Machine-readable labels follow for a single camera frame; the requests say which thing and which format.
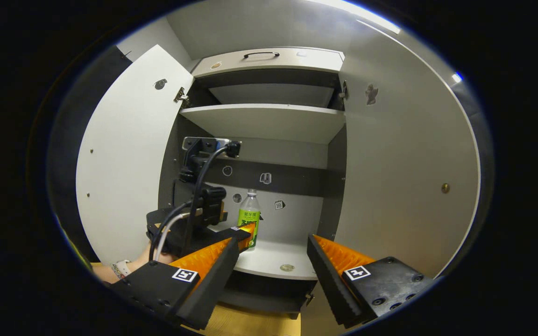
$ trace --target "open cabinet door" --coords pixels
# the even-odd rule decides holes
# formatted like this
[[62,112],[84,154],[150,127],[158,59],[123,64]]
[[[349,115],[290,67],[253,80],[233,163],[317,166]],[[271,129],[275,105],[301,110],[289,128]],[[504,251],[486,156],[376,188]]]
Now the open cabinet door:
[[159,45],[131,64],[92,113],[78,153],[76,195],[92,249],[104,264],[135,259],[157,209],[167,138],[192,75]]
[[474,132],[440,75],[390,36],[365,30],[340,71],[347,165],[335,242],[434,277],[474,219],[481,181]]

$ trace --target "black handle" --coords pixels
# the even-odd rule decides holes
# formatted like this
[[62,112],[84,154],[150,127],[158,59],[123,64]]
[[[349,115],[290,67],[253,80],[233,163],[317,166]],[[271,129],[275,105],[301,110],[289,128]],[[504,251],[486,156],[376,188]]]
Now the black handle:
[[259,53],[250,53],[244,55],[244,58],[247,59],[249,55],[256,55],[256,54],[273,54],[273,57],[279,56],[279,53],[276,53],[275,51],[261,51]]

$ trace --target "person's hand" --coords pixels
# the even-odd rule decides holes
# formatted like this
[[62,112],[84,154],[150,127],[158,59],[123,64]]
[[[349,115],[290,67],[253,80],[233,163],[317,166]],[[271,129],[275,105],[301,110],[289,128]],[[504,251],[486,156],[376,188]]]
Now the person's hand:
[[[151,241],[148,242],[147,247],[141,253],[140,257],[138,257],[137,260],[135,260],[133,262],[129,262],[129,263],[126,264],[126,266],[128,266],[128,269],[131,272],[134,272],[135,270],[137,270],[138,268],[140,268],[141,266],[143,266],[144,264],[146,264],[149,261],[149,250],[150,249],[151,249]],[[173,255],[171,255],[170,253],[163,253],[162,252],[159,255],[159,262],[162,262],[163,264],[169,264],[169,263],[173,262],[176,259],[177,258],[174,257]]]

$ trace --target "door hinge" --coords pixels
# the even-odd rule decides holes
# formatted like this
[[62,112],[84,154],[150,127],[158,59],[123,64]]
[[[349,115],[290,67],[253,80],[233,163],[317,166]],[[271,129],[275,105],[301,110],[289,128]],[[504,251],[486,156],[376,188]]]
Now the door hinge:
[[310,304],[310,302],[314,299],[314,295],[312,293],[309,293],[307,295],[305,295],[306,297],[306,305],[308,306],[308,304]]
[[338,97],[340,98],[342,103],[344,102],[345,98],[348,99],[348,84],[346,83],[346,81],[344,81],[344,83],[342,84],[342,92],[338,94]]
[[188,96],[186,96],[186,94],[184,94],[184,88],[181,87],[178,91],[177,91],[177,94],[176,94],[176,97],[173,98],[173,101],[174,102],[179,102],[179,101],[182,101],[182,108],[187,108],[188,106],[190,106],[190,98],[188,98]]

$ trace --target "ceiling light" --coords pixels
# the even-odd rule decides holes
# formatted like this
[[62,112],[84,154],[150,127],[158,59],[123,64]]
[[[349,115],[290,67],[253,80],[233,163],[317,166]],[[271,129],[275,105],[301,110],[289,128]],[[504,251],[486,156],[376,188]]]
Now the ceiling light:
[[396,25],[394,25],[390,21],[387,21],[386,19],[383,19],[379,15],[375,13],[371,13],[362,7],[350,4],[349,2],[345,2],[342,0],[306,0],[306,1],[316,2],[318,4],[323,4],[323,5],[335,7],[337,9],[342,9],[348,13],[358,15],[365,20],[376,23],[380,25],[381,27],[386,28],[387,30],[390,30],[391,32],[395,34],[400,33],[400,28],[398,28]]
[[459,83],[459,82],[462,81],[462,77],[460,77],[459,74],[453,74],[453,75],[452,75],[452,79],[454,79],[454,81],[455,81],[456,83]]

